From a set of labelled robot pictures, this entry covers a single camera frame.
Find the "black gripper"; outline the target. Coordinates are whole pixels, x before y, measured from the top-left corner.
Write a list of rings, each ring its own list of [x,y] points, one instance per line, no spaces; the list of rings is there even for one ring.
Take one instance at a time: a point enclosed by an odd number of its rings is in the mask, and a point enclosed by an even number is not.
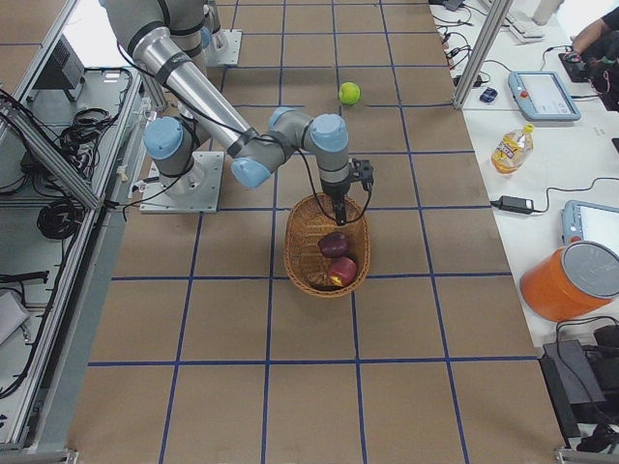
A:
[[[336,182],[321,179],[322,191],[331,198],[337,226],[344,226],[347,223],[345,195],[349,192],[350,185],[350,176]]]

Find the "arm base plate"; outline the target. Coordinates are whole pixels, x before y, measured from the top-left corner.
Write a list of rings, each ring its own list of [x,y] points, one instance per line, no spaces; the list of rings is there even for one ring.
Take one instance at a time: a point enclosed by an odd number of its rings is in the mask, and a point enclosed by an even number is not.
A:
[[[221,29],[211,36],[206,48],[208,67],[237,67],[243,32],[239,29]]]
[[[140,189],[145,198],[139,203],[144,214],[215,213],[218,209],[223,152],[195,151],[192,169],[180,179],[161,176],[152,161],[150,177],[156,177]]]

